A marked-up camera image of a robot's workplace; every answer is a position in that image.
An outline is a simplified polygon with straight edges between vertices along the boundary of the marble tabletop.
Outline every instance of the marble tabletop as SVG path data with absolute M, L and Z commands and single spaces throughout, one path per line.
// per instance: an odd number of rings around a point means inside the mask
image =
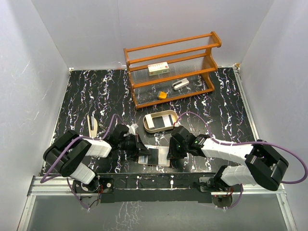
M 136 110 L 126 70 L 72 71 L 53 140 L 68 129 L 88 136 L 87 115 L 94 115 L 98 120 L 98 136 L 102 137 L 112 115 L 117 113 L 126 123 L 139 125 L 138 133 L 144 144 L 169 146 L 171 131 L 147 133 L 143 128 L 143 117 L 154 112 L 174 110 L 178 115 L 185 111 L 199 114 L 218 139 L 235 142 L 253 141 L 254 136 L 233 69 L 219 68 L 217 72 L 210 73 L 210 78 L 215 86 L 215 90 L 211 93 Z M 195 135 L 207 133 L 204 124 L 196 116 L 183 116 L 181 124 Z M 98 174 L 210 173 L 216 172 L 221 165 L 234 165 L 218 158 L 202 158 L 189 154 L 182 160 L 171 161 L 170 167 L 148 166 L 138 164 L 124 151 L 114 152 L 108 158 L 86 156 L 83 163 Z M 41 174 L 48 168 L 49 165 L 44 166 Z

